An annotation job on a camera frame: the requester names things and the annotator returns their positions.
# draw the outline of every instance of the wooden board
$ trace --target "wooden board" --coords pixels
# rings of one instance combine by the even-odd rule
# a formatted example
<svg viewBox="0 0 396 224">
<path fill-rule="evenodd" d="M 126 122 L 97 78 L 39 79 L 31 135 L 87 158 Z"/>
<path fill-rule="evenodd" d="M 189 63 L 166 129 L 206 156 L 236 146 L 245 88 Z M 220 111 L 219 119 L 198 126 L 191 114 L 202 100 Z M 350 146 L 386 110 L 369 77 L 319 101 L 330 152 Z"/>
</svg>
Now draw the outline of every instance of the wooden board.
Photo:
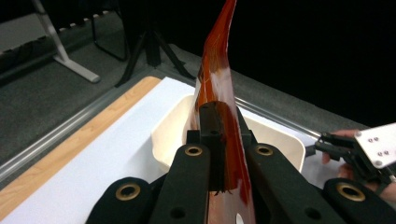
<svg viewBox="0 0 396 224">
<path fill-rule="evenodd" d="M 53 149 L 41 161 L 2 189 L 0 191 L 0 220 L 3 220 L 33 192 L 52 178 L 160 81 L 156 77 L 143 78 L 95 118 Z"/>
</svg>

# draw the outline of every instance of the white device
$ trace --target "white device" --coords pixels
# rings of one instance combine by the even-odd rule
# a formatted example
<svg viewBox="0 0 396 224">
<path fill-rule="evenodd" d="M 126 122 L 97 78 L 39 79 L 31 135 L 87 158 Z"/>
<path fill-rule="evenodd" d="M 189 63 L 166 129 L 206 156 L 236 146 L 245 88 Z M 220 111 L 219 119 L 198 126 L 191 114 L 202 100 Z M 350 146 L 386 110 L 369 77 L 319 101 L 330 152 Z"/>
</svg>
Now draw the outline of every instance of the white device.
<svg viewBox="0 0 396 224">
<path fill-rule="evenodd" d="M 396 162 L 396 122 L 356 132 L 355 139 L 375 168 Z"/>
</svg>

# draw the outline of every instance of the gray carpet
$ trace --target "gray carpet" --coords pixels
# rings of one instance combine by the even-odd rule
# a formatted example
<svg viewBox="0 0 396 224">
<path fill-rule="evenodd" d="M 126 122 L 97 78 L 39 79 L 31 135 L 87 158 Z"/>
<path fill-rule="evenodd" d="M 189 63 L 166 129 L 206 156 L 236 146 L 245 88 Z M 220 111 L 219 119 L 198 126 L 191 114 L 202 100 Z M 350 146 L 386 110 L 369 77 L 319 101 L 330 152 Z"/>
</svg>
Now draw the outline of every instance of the gray carpet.
<svg viewBox="0 0 396 224">
<path fill-rule="evenodd" d="M 120 18 L 114 13 L 109 13 L 96 20 L 99 41 L 105 48 L 122 54 L 123 30 Z M 92 43 L 89 21 L 85 26 L 76 26 L 61 32 L 60 38 L 69 57 L 99 75 L 102 80 L 92 84 L 56 63 L 51 59 L 54 50 L 48 39 L 35 42 L 27 62 L 0 74 L 0 78 L 17 77 L 0 87 L 0 165 L 15 157 L 99 97 L 114 90 L 114 85 L 124 72 L 127 62 L 112 58 Z M 200 57 L 172 44 L 171 48 L 185 63 L 187 70 L 196 76 L 200 66 Z M 186 79 L 177 72 L 163 52 L 162 60 L 163 64 L 159 67 L 148 67 L 145 55 L 142 53 L 134 70 L 135 75 L 129 82 L 130 85 L 146 76 L 148 71 L 151 76 L 169 76 L 194 85 L 193 80 Z M 316 132 L 367 128 L 235 71 L 233 71 L 233 84 L 237 97 Z M 49 146 L 46 152 L 26 164 L 23 169 L 32 165 L 54 147 L 56 144 Z M 18 176 L 23 169 L 5 180 L 2 186 Z"/>
</svg>

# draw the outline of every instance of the black wall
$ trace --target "black wall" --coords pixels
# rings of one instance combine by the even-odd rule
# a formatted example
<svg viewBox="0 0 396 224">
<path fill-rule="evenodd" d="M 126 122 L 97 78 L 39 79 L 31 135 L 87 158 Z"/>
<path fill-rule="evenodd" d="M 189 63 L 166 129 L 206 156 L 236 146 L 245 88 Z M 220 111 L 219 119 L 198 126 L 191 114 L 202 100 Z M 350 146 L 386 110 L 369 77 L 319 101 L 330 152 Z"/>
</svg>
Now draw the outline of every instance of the black wall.
<svg viewBox="0 0 396 224">
<path fill-rule="evenodd" d="M 84 18 L 101 13 L 102 8 L 116 0 L 40 0 L 55 29 L 70 28 L 70 23 L 82 25 Z M 17 19 L 35 12 L 31 0 L 0 0 L 0 22 Z"/>
<path fill-rule="evenodd" d="M 162 1 L 170 43 L 202 55 L 224 1 Z M 349 119 L 396 121 L 394 1 L 239 0 L 231 68 Z"/>
</svg>

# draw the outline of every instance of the finger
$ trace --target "finger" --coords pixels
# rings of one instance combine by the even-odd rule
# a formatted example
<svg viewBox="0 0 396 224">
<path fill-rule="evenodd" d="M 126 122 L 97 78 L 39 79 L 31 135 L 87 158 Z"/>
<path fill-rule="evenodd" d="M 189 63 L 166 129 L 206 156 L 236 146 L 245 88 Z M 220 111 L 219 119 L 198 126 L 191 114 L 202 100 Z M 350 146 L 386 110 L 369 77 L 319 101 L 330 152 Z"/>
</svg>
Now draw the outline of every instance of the finger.
<svg viewBox="0 0 396 224">
<path fill-rule="evenodd" d="M 349 164 L 343 164 L 338 168 L 338 177 L 353 179 L 353 168 Z"/>
<path fill-rule="evenodd" d="M 322 153 L 322 163 L 327 164 L 330 161 L 330 155 L 329 153 L 323 152 Z"/>
<path fill-rule="evenodd" d="M 355 136 L 355 132 L 358 132 L 359 129 L 348 129 L 348 130 L 338 130 L 333 132 L 332 134 L 344 136 L 344 137 L 353 137 Z"/>
<path fill-rule="evenodd" d="M 374 182 L 367 183 L 365 184 L 365 186 L 367 189 L 370 189 L 372 191 L 376 191 L 379 187 L 378 184 Z M 379 196 L 386 201 L 396 203 L 396 184 L 389 184 L 386 188 L 384 188 L 384 190 L 382 190 Z"/>
</svg>

